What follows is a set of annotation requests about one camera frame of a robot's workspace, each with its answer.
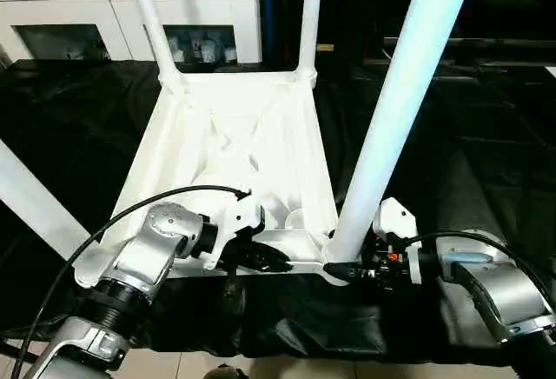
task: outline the glass cabinet door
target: glass cabinet door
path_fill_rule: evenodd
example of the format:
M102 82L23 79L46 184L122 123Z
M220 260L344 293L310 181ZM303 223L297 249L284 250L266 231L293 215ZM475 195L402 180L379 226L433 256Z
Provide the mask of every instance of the glass cabinet door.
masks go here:
M176 63L237 63L231 25L164 25L164 32Z
M15 25L34 59L110 60L94 24Z
M11 62L131 58L109 0L0 2L0 45Z

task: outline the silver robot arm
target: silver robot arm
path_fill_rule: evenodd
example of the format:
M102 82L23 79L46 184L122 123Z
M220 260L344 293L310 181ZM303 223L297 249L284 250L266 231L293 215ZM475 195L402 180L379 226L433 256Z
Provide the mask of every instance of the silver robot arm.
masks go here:
M125 243L79 313L64 322L25 378L110 377L105 371L119 368L174 258L210 251L217 233L208 218L181 205L150 208L140 231Z

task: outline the table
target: table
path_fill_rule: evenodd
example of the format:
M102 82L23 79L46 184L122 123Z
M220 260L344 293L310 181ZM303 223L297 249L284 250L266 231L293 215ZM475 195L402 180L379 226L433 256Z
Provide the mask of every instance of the table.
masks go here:
M317 64L315 103L340 207L386 68L339 67ZM480 225L551 262L555 82L542 68L440 71L388 187L420 232ZM19 62L0 75L0 137L93 230L112 210L158 90L153 63ZM0 335L18 337L61 259L5 209L1 216ZM21 268L25 276L13 276ZM238 282L240 292L224 299L226 279L167 281L141 344L219 356L506 364L457 285L432 280L386 294L318 276ZM78 293L68 276L44 319L68 314ZM39 334L51 332L46 323Z

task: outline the black cable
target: black cable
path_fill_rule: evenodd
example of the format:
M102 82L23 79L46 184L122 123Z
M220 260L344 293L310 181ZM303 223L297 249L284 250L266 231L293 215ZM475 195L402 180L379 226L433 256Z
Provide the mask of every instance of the black cable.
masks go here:
M428 234L423 234L421 236L416 236L416 237L412 237L412 238L409 238L409 239L404 239L404 240L402 240L402 242L404 242L406 244L406 246L409 246L410 244L414 244L414 243L418 243L418 242L425 242L427 240L439 239L440 237L465 237L465 238L470 238L472 240L476 240L478 242L481 242L481 243L487 244L491 247L494 247L495 249L498 249L499 251L504 253L506 256L513 259L516 262L516 264L520 267L520 269L523 270L525 272L525 274L529 276L529 278L531 279L531 282L534 283L534 285L539 290L540 294L546 299L546 302L548 303L548 305L550 305L552 310L554 312L556 312L556 303L554 303L554 300L553 300L553 298L550 294L550 291L546 288L545 284L540 280L539 276L535 273L535 271L531 267L531 266L536 266L536 263L529 262L528 259L525 259L523 256L520 256L517 253L515 253L514 251L511 251L508 247L504 246L503 244L497 243L494 240L492 240L492 239L490 239L486 236L483 236L483 235L478 234L478 233L468 232L468 231L439 231L439 232L436 232L436 233L428 233ZM543 268L543 270L545 272L549 273L550 277L552 277L553 279L556 279L556 273L554 273L553 271L548 270L546 268Z
M52 298L52 295L54 294L54 290L56 289L56 286L60 283L60 281L62 280L65 273L71 268L71 265L77 260L77 258L94 241L96 241L104 233L104 231L109 229L112 225L114 225L115 223L120 221L125 216L127 216L127 215L131 214L132 212L144 207L145 205L149 205L150 203L153 203L153 202L158 201L160 199L166 198L168 196L182 194L184 192L192 192L192 191L196 191L196 190L220 190L220 191L223 191L223 192L229 192L231 194L234 194L237 197L238 200L243 199L243 198L245 198L246 196L249 195L245 192L242 192L238 189L230 188L228 186L220 186L220 185L186 186L186 187L183 187L183 188L177 188L177 189L169 190L169 191L163 192L161 194L151 196L150 198L147 198L147 199L143 199L139 203L136 203L135 205L130 206L129 208L123 210L122 212L120 212L120 213L116 214L115 216L113 216L112 218L110 218L110 220L107 223L105 223L95 234L93 234L87 240L85 240L77 248L77 250L73 252L73 254L69 257L69 259L65 262L65 264L62 266L62 268L60 269L60 271L56 275L56 278L54 279L54 282L50 285L49 291L44 296L43 302L41 303L41 306L40 306L39 310L37 311L37 313L35 315L35 319L33 320L33 323L30 326L29 332L27 333L27 336L25 337L25 340L23 340L21 348L19 349L19 355L17 356L17 360L16 360L16 364L14 365L14 369L11 371L10 379L18 379L19 378L19 374L21 373L21 368L23 366L23 359L24 359L25 355L27 354L27 351L29 349L31 340L33 339L33 334L35 333L36 326L39 324L39 321L40 321L41 315L43 314L44 308L48 305L48 303L50 301L50 298Z

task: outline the item on shelf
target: item on shelf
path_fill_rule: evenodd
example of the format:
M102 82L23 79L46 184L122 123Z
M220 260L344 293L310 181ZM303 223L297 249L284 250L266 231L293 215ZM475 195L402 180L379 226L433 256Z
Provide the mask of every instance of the item on shelf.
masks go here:
M183 55L183 50L176 50L172 52L172 57L174 58L174 62L183 63L185 62L185 56Z
M228 64L237 63L237 51L235 47L227 47L224 50L224 59Z
M191 48L193 49L193 57L195 59L202 59L202 38L203 32L199 30L190 31L189 38L191 39Z
M216 43L216 61L222 58L222 52L224 51L224 44L222 43L222 33L219 30L207 31L207 39L212 40Z
M203 40L201 46L202 62L203 63L216 63L218 61L217 45L213 40Z

